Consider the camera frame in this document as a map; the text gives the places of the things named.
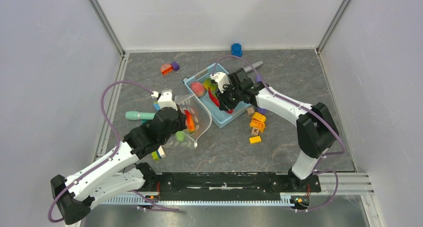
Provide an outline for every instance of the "light blue plastic bin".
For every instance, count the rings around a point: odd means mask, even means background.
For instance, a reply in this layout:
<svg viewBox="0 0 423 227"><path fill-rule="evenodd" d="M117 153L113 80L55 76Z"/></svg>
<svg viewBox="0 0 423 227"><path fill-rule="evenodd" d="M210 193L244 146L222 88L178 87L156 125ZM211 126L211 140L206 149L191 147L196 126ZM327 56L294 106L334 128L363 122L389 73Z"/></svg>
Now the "light blue plastic bin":
<svg viewBox="0 0 423 227"><path fill-rule="evenodd" d="M190 91L190 93L194 93L191 90L191 84L193 82L197 81L200 83L204 83L207 78L210 78L213 66L214 63L197 73L195 76L188 78L188 80L184 82L185 86L187 86L188 91ZM216 66L216 72L224 72L228 74L228 72L220 64ZM250 104L246 104L245 102L240 102L233 110L232 114L228 114L225 111L219 110L219 108L212 102L212 100L210 100L207 91L202 97L199 97L199 99L204 104L204 106L206 106L206 108L210 111L213 122L215 122L219 128L223 128L225 125L229 124L229 122L231 122L237 116L241 115L241 113L246 111L246 109L251 106Z"/></svg>

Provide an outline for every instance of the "white wall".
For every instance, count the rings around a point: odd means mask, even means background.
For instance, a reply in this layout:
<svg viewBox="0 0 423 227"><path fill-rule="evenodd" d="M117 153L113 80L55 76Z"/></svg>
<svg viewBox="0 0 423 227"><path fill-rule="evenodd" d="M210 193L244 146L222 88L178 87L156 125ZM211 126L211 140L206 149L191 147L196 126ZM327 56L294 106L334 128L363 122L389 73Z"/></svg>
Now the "white wall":
<svg viewBox="0 0 423 227"><path fill-rule="evenodd" d="M422 0L352 0L323 64L389 227L421 226Z"/></svg>
<svg viewBox="0 0 423 227"><path fill-rule="evenodd" d="M126 50L315 48L342 0L99 0Z"/></svg>
<svg viewBox="0 0 423 227"><path fill-rule="evenodd" d="M88 0L0 0L0 23L0 226L63 226L50 179L90 163L119 55Z"/></svg>

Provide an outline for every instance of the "green toy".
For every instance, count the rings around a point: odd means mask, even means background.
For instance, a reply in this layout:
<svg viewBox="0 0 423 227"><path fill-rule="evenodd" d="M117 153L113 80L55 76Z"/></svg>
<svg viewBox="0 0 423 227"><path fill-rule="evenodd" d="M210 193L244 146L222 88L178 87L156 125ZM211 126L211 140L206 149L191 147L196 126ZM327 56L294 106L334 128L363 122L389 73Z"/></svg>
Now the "green toy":
<svg viewBox="0 0 423 227"><path fill-rule="evenodd" d="M127 111L125 113L125 117L131 121L137 120L152 120L154 118L155 113L148 113L148 112L138 112L138 111Z"/></svg>
<svg viewBox="0 0 423 227"><path fill-rule="evenodd" d="M213 84L212 80L210 78L207 78L204 83L204 88L208 90L210 88L210 91L215 92L217 90L217 84Z"/></svg>
<svg viewBox="0 0 423 227"><path fill-rule="evenodd" d="M181 142L185 140L185 133L182 131L178 131L176 134L176 139Z"/></svg>

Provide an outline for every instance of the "pink ball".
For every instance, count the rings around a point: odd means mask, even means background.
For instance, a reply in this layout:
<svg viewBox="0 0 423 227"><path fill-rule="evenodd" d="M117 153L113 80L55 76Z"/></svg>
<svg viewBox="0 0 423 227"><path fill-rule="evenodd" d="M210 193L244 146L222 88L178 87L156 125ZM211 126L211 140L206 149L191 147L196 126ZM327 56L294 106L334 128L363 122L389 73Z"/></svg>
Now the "pink ball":
<svg viewBox="0 0 423 227"><path fill-rule="evenodd" d="M201 97L206 92L206 89L204 89L204 86L199 82L193 82L191 84L191 90L197 97Z"/></svg>

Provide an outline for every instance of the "green ball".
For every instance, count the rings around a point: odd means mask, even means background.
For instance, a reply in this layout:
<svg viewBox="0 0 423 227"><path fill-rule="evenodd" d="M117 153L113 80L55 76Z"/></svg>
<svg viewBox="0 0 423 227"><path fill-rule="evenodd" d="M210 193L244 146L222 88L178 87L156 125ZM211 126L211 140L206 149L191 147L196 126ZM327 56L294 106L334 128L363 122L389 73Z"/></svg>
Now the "green ball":
<svg viewBox="0 0 423 227"><path fill-rule="evenodd" d="M212 92L215 92L217 90L217 84L213 84L212 83L212 80L210 78L207 78L204 81L204 84L203 85L204 85L204 88L206 90L208 90L209 88L210 88L210 91L212 91Z"/></svg>
<svg viewBox="0 0 423 227"><path fill-rule="evenodd" d="M185 134L182 131L178 131L176 134L176 139L181 142L185 140Z"/></svg>

